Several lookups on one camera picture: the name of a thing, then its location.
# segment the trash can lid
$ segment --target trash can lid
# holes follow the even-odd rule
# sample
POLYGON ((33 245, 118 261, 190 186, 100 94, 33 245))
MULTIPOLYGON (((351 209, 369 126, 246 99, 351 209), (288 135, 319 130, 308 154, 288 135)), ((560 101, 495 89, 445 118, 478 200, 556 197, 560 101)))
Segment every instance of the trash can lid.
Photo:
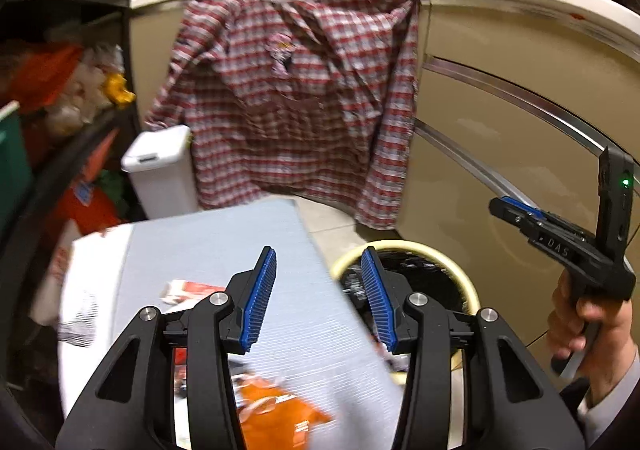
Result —
POLYGON ((157 132, 143 132, 121 160, 124 172, 143 172, 162 168, 179 160, 189 144, 191 131, 177 125, 157 132))

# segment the plastic bag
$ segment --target plastic bag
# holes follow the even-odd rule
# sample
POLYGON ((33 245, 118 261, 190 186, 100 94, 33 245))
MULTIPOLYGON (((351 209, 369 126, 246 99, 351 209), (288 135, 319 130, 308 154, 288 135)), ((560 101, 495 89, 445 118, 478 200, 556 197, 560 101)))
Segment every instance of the plastic bag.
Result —
POLYGON ((311 427, 332 418, 260 376, 233 377, 244 406, 238 411, 247 450, 303 450, 311 427))
POLYGON ((20 114, 53 105, 66 87, 82 55, 82 48, 71 44, 40 44, 16 69, 4 97, 20 101, 20 114))
POLYGON ((77 133, 111 106, 103 90, 106 74, 98 63, 105 55, 102 49, 99 54, 94 49, 84 51, 56 102, 47 108, 46 123, 52 139, 60 140, 77 133))

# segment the green bin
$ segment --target green bin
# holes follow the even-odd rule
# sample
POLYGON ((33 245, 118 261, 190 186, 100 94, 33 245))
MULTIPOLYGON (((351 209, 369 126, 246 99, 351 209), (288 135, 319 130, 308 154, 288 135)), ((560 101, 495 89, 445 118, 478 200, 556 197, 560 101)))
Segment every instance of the green bin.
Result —
POLYGON ((33 178, 20 132, 16 101, 0 108, 0 231, 33 178))

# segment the finger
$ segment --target finger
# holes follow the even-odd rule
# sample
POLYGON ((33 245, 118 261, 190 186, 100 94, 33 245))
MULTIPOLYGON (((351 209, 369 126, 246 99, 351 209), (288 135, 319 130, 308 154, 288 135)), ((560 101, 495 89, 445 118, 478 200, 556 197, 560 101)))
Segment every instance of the finger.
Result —
POLYGON ((556 314, 566 327, 574 334, 580 334, 584 321, 578 316, 576 309, 562 296, 561 287, 557 287, 551 296, 551 301, 556 308, 556 314))
POLYGON ((571 356, 571 349, 569 349, 568 347, 564 347, 553 336, 546 336, 546 344, 553 355, 560 358, 561 360, 566 360, 569 356, 571 356))
POLYGON ((576 336, 562 320, 557 313, 553 311, 546 322, 549 325, 547 336, 551 336, 560 346, 571 349, 572 351, 580 351, 584 348, 584 337, 576 336))
POLYGON ((620 325, 625 321, 621 314, 624 303, 602 297, 585 297, 578 300, 576 309, 578 315, 588 322, 602 322, 610 327, 620 325))
POLYGON ((562 358, 563 354, 568 358, 571 353, 583 350, 586 344, 586 340, 583 336, 571 338, 571 340, 567 341, 566 338, 561 336, 558 337, 551 331, 546 334, 546 342, 549 348, 551 348, 554 354, 557 354, 559 358, 562 358))
POLYGON ((571 296, 571 280, 569 272, 566 269, 560 274, 558 289, 560 290, 562 298, 568 301, 571 296))

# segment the shirt sleeve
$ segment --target shirt sleeve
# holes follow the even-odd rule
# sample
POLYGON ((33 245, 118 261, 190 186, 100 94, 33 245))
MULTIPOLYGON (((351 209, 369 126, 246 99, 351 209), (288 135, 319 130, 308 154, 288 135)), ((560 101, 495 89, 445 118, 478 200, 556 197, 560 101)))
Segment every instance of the shirt sleeve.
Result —
POLYGON ((636 352, 636 359, 626 371, 625 377, 604 400, 593 408, 587 407, 586 398, 582 400, 578 407, 577 417, 584 424, 584 439, 588 447, 600 437, 625 406, 638 381, 640 381, 640 359, 636 352))

